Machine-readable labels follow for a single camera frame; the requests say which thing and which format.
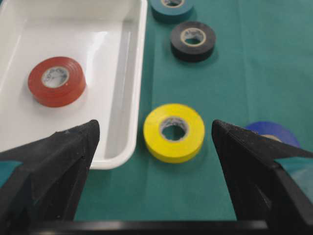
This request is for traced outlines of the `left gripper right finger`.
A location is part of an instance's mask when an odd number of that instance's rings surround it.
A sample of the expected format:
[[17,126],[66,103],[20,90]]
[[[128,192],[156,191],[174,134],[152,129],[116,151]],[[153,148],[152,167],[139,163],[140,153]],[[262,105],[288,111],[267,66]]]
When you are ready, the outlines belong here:
[[309,151],[214,120],[216,148],[237,219],[269,219],[312,224],[313,204],[278,159],[304,157]]

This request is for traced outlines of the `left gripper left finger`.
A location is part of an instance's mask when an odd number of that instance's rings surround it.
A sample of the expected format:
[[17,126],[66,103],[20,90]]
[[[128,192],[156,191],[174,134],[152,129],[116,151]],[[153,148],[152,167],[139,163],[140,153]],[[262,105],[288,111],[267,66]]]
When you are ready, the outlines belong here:
[[0,221],[72,220],[98,146],[96,120],[1,152],[20,163],[0,188]]

